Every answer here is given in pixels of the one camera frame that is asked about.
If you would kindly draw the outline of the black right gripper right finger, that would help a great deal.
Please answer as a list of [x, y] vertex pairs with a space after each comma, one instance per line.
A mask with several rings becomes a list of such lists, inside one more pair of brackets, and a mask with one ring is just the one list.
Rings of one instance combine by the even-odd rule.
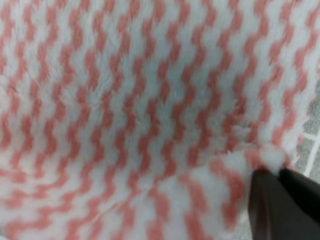
[[279, 180], [297, 205], [314, 220], [320, 219], [320, 184], [295, 170], [282, 169]]

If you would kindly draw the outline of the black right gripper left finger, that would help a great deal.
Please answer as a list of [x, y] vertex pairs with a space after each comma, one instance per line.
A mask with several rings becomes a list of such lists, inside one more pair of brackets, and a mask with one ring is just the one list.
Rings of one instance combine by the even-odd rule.
[[314, 220], [293, 200], [275, 175], [256, 170], [251, 178], [248, 216], [254, 240], [318, 240], [320, 220]]

